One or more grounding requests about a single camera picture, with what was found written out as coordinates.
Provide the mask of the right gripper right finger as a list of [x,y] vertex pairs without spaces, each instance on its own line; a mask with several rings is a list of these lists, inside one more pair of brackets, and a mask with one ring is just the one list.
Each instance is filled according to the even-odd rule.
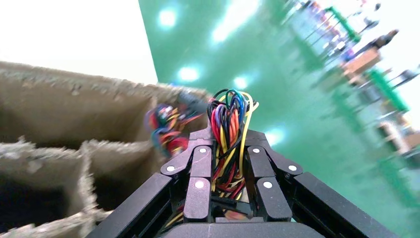
[[397,235],[296,162],[275,152],[262,132],[246,135],[250,202],[267,222],[296,222],[324,238]]

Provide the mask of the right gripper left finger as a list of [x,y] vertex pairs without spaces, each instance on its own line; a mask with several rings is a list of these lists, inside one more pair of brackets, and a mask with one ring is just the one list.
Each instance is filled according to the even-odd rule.
[[211,127],[192,132],[188,148],[164,164],[111,214],[89,238],[171,238],[187,223],[210,220]]

